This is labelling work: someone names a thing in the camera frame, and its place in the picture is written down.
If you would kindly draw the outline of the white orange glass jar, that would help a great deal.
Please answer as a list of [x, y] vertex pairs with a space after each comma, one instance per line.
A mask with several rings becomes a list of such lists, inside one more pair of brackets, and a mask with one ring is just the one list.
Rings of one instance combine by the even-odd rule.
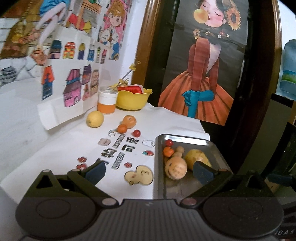
[[102, 86], [99, 89], [97, 110], [102, 114], [115, 112], [118, 90], [113, 87]]

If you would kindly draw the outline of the yellow lemon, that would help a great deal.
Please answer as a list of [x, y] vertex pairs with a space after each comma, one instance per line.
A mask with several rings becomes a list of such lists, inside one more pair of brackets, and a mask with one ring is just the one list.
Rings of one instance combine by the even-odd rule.
[[91, 113], [88, 114], [86, 118], [86, 124], [91, 128], [100, 127], [103, 124], [103, 121], [104, 121], [104, 116], [98, 110], [92, 111]]

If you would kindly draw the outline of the small orange tangerine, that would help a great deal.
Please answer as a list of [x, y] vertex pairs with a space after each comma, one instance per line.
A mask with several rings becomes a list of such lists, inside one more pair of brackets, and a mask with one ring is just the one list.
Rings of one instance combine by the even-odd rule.
[[117, 127], [117, 132], [118, 133], [126, 133], [127, 132], [127, 126], [125, 124], [120, 124], [118, 127]]

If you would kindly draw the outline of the large orange mandarin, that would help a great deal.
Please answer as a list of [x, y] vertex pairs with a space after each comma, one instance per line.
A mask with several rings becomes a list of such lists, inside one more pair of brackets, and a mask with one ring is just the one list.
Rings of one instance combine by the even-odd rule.
[[137, 119], [133, 115], [126, 115], [121, 124], [126, 125], [127, 128], [133, 128], [137, 124]]

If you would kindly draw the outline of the yellow plastic bowl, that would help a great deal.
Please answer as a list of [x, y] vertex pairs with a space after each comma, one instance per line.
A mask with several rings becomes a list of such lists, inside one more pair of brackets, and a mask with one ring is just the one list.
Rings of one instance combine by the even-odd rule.
[[132, 93], [126, 90], [119, 90], [116, 106], [125, 110], [141, 110], [147, 103], [152, 89], [145, 89], [144, 93]]

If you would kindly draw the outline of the small tangerine in tray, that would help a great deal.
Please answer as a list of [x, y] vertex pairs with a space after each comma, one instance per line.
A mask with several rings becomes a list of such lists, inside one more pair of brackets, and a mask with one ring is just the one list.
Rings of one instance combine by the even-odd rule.
[[175, 152], [174, 149], [172, 147], [169, 147], [169, 146], [166, 146], [163, 149], [163, 155], [165, 157], [167, 157], [167, 158], [170, 158], [173, 155], [174, 152]]

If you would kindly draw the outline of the metal baking tray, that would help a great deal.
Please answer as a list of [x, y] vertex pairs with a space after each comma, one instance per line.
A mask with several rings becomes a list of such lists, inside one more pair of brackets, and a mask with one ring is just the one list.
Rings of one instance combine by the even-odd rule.
[[202, 184], [194, 177], [193, 171], [187, 169], [186, 175], [180, 180], [171, 180], [165, 174], [165, 164], [171, 158], [163, 155], [165, 141], [171, 139], [174, 144], [172, 148], [176, 152], [176, 147], [182, 146], [185, 149], [182, 158], [191, 149], [198, 149], [205, 153], [214, 170], [230, 170], [225, 159], [214, 143], [211, 141], [179, 136], [173, 134], [161, 134], [156, 138], [156, 157], [154, 159], [154, 198], [156, 199], [177, 199], [189, 196], [202, 187]]

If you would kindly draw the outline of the colourful houses drawing paper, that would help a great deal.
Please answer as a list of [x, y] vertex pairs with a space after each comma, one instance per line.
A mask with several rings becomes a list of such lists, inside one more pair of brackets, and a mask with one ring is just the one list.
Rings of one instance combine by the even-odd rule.
[[111, 49], [72, 28], [59, 27], [44, 66], [42, 102], [38, 114], [43, 127], [50, 130], [95, 107], [100, 75]]

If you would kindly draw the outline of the brown wooden frame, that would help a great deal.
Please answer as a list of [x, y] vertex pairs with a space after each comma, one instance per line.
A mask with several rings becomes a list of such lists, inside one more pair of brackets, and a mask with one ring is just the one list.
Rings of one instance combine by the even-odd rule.
[[144, 85], [145, 83], [161, 3], [161, 0], [147, 1], [135, 56], [135, 60], [140, 61], [140, 64], [136, 66], [137, 70], [132, 74], [132, 84]]

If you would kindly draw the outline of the cartoon drawing paper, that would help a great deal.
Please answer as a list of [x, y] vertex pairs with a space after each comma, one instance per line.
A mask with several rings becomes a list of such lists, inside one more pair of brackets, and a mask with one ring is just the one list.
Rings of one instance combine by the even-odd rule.
[[132, 1], [1, 1], [1, 86], [41, 76], [41, 66], [52, 55], [59, 27], [97, 39], [119, 50]]

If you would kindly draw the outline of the yellow flower twig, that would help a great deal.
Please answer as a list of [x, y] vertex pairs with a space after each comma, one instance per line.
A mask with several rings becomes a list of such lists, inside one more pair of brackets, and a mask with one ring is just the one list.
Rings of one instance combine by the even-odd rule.
[[132, 63], [132, 64], [130, 64], [128, 72], [127, 72], [122, 78], [120, 78], [120, 79], [118, 80], [118, 83], [116, 83], [116, 84], [114, 84], [114, 85], [111, 85], [111, 89], [112, 89], [113, 91], [115, 91], [115, 90], [118, 90], [119, 87], [126, 87], [126, 86], [128, 86], [128, 82], [129, 82], [129, 80], [128, 80], [128, 75], [129, 75], [130, 73], [136, 71], [137, 66], [138, 66], [139, 64], [141, 64], [141, 62], [140, 62], [139, 60], [138, 60], [138, 61], [135, 61], [135, 62]]

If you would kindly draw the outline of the red cherry tomato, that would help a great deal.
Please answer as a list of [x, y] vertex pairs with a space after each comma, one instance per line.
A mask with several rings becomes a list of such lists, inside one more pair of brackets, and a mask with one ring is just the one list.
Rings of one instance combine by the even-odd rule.
[[171, 139], [168, 139], [165, 141], [165, 146], [166, 147], [172, 147], [174, 144], [174, 142]]
[[138, 137], [140, 137], [141, 132], [140, 132], [140, 130], [134, 130], [134, 131], [132, 132], [132, 135], [133, 135], [134, 137], [138, 138]]

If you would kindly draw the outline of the white printed tablecloth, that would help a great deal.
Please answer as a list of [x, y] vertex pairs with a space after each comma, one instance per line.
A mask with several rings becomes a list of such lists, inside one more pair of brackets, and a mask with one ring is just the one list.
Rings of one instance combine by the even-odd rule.
[[[109, 136], [109, 132], [117, 128], [123, 117], [133, 115], [137, 119], [134, 127], [140, 130], [141, 136], [135, 144], [131, 141], [132, 130], [128, 130], [116, 152], [110, 153], [119, 134]], [[85, 122], [80, 123], [57, 139], [49, 142], [33, 156], [13, 170], [3, 181], [1, 188], [16, 202], [32, 185], [33, 181], [44, 169], [50, 169], [54, 174], [66, 174], [78, 165], [78, 158], [86, 157], [86, 165], [92, 165], [98, 158], [106, 161], [106, 175], [97, 187], [118, 201], [125, 198], [152, 199], [156, 186], [157, 172], [150, 185], [129, 185], [124, 178], [128, 171], [134, 171], [139, 165], [154, 169], [157, 157], [156, 147], [152, 146], [156, 138], [163, 134], [210, 139], [199, 120], [176, 114], [165, 108], [156, 108], [147, 104], [140, 111], [123, 111], [117, 109], [113, 114], [104, 117], [103, 125], [90, 128]]]

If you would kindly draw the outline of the green yellow mango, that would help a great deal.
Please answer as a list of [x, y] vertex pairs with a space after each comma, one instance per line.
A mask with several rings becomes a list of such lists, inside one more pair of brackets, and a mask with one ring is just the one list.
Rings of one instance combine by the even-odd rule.
[[212, 167], [205, 153], [198, 149], [189, 150], [189, 152], [185, 155], [184, 160], [186, 161], [188, 168], [192, 171], [193, 171], [194, 163], [196, 161], [201, 161], [207, 166]]

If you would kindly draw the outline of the girl in orange dress poster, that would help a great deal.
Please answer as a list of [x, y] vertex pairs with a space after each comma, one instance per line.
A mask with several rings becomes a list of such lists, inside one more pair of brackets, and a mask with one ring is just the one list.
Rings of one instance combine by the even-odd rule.
[[247, 43], [248, 1], [180, 1], [158, 105], [225, 125]]

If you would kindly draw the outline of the red plastic mold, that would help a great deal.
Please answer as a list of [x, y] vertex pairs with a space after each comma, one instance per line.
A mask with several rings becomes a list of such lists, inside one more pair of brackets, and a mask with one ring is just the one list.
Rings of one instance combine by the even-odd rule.
[[120, 86], [117, 88], [118, 91], [129, 91], [131, 93], [138, 93], [138, 94], [143, 94], [144, 93], [144, 88], [141, 85], [135, 84], [135, 85], [128, 85], [128, 86]]

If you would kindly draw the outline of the tan striped round fruit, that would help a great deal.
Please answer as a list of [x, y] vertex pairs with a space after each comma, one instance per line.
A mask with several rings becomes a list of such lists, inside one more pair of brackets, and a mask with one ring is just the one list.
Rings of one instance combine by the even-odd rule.
[[181, 157], [172, 157], [165, 164], [165, 174], [171, 180], [180, 180], [187, 173], [187, 163]]

